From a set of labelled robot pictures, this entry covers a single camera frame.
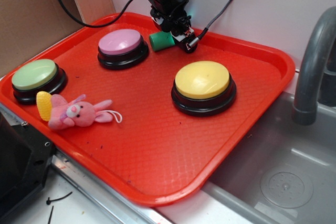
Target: white wall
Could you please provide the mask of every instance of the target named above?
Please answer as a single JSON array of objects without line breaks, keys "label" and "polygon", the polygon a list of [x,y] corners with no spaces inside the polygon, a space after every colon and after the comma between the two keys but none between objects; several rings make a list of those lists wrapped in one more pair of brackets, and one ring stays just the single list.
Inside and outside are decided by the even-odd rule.
[{"label": "white wall", "polygon": [[[119,12],[128,0],[113,0]],[[192,25],[203,28],[227,0],[191,0]],[[271,46],[289,54],[300,67],[311,32],[321,14],[336,0],[234,0],[211,31]],[[149,16],[147,0],[135,0],[128,10]]]}]

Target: black device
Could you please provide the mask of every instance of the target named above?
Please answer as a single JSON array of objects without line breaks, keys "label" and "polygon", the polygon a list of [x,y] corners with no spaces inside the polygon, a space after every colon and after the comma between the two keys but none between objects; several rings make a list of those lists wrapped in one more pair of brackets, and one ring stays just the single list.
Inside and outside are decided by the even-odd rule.
[{"label": "black device", "polygon": [[43,189],[54,150],[34,127],[10,126],[0,113],[0,223]]},{"label": "black device", "polygon": [[184,10],[188,0],[148,0],[151,5],[151,16],[159,30],[170,32],[175,44],[186,52],[193,52],[195,47],[188,43],[195,39],[191,28],[191,16]]}]

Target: sink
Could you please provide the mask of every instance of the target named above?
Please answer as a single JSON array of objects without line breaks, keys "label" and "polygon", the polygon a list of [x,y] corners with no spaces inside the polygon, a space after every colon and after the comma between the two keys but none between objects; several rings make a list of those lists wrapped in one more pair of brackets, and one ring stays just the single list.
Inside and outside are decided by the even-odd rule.
[{"label": "sink", "polygon": [[336,223],[335,109],[319,105],[315,124],[301,126],[291,120],[292,103],[282,93],[204,190],[235,201],[256,223]]}]

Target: pink stuffed bunny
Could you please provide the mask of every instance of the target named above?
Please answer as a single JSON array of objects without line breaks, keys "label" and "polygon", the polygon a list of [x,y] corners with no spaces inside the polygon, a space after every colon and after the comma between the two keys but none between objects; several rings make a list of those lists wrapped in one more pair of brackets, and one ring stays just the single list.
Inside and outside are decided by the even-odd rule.
[{"label": "pink stuffed bunny", "polygon": [[52,95],[49,127],[53,130],[62,130],[73,126],[86,127],[90,126],[93,122],[111,122],[113,117],[115,117],[118,123],[122,121],[120,113],[105,110],[112,104],[112,100],[105,100],[92,105],[89,102],[82,101],[85,98],[86,96],[82,94],[77,99],[68,103],[61,95]]}]

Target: sink drain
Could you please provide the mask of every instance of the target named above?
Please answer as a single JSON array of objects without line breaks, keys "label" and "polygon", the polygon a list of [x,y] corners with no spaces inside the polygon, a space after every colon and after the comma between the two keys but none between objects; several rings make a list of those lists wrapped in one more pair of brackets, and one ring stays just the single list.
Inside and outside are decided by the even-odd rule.
[{"label": "sink drain", "polygon": [[308,176],[289,166],[278,166],[265,172],[260,187],[268,201],[282,208],[301,207],[313,194],[313,184]]}]

